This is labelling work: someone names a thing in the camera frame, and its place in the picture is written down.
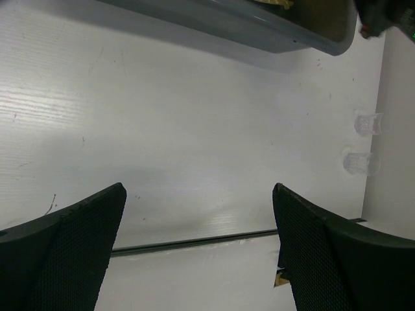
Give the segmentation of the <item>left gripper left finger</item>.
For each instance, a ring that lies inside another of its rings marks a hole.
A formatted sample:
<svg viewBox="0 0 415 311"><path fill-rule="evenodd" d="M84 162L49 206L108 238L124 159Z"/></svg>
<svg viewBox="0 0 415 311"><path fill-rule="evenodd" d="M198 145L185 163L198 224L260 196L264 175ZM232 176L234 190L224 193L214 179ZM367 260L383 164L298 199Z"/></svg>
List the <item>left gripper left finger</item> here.
<svg viewBox="0 0 415 311"><path fill-rule="evenodd" d="M1 230L1 309L94 310L125 203L116 183Z"/></svg>

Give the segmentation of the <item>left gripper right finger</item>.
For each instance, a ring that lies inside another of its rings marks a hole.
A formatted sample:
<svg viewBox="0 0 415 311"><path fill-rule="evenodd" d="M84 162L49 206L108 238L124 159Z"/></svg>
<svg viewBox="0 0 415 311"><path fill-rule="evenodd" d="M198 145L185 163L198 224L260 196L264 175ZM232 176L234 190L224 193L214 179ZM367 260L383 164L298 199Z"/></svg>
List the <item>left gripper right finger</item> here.
<svg viewBox="0 0 415 311"><path fill-rule="evenodd" d="M297 310L413 310L414 241L359 225L281 183L278 273Z"/></svg>

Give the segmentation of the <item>bamboo woven mat tray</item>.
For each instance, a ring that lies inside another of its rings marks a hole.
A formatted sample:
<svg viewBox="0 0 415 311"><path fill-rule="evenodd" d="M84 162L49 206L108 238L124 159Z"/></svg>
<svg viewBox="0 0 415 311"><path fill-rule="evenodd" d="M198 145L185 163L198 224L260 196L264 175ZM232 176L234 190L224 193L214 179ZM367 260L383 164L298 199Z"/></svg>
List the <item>bamboo woven mat tray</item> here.
<svg viewBox="0 0 415 311"><path fill-rule="evenodd" d="M265 5L282 6L285 10L288 10L293 4L290 0L254 0L255 2L262 3Z"/></svg>

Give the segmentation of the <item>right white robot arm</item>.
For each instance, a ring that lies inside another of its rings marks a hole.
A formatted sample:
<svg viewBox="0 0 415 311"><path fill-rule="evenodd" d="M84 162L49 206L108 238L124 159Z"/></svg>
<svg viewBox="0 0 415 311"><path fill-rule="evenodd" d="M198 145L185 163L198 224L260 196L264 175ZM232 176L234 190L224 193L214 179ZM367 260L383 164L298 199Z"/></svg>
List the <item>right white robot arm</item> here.
<svg viewBox="0 0 415 311"><path fill-rule="evenodd" d="M355 0L364 39L379 37L388 29L399 29L414 42L414 0Z"/></svg>

